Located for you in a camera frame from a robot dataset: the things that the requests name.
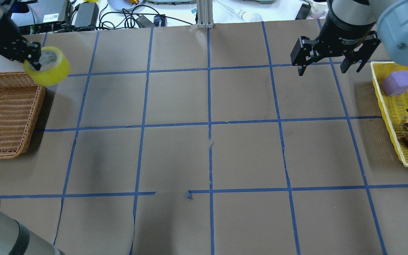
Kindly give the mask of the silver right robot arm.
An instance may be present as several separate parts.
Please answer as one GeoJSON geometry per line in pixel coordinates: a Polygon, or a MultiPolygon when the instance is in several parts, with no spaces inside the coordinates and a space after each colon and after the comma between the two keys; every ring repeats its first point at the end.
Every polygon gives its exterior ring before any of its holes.
{"type": "Polygon", "coordinates": [[[344,74],[359,63],[361,71],[380,44],[390,60],[408,67],[408,0],[328,0],[328,13],[316,39],[301,36],[290,61],[303,76],[324,58],[344,57],[344,74]]]}

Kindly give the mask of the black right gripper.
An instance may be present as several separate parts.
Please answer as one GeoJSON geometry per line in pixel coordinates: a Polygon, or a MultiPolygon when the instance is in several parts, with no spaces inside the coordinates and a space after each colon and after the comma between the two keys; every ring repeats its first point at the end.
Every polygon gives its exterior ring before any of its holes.
{"type": "Polygon", "coordinates": [[[370,60],[381,40],[372,25],[349,25],[344,28],[326,21],[315,39],[300,36],[290,53],[290,61],[302,77],[306,68],[324,58],[344,57],[340,70],[345,74],[349,68],[360,63],[357,73],[370,60]]]}

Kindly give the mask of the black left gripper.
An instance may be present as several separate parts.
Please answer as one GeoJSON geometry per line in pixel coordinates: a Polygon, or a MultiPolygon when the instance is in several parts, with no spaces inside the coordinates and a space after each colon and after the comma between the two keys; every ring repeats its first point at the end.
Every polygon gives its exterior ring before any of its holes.
{"type": "Polygon", "coordinates": [[[10,61],[19,63],[28,62],[34,70],[40,70],[41,44],[35,41],[28,41],[24,37],[16,39],[0,38],[0,55],[10,61]]]}

